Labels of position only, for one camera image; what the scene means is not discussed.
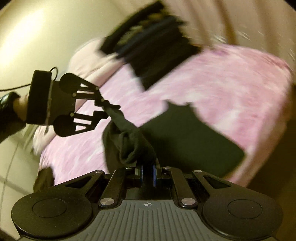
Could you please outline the person's left hand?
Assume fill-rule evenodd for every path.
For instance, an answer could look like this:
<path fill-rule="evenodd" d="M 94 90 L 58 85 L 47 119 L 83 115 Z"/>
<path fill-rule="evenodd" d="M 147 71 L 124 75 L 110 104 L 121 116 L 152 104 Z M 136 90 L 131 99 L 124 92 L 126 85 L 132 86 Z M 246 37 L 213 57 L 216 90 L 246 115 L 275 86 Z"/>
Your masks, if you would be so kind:
<path fill-rule="evenodd" d="M 25 121 L 27 118 L 28 98 L 29 98 L 29 95 L 26 94 L 26 95 L 21 96 L 13 101 L 13 109 L 14 109 L 16 115 L 22 121 Z"/>

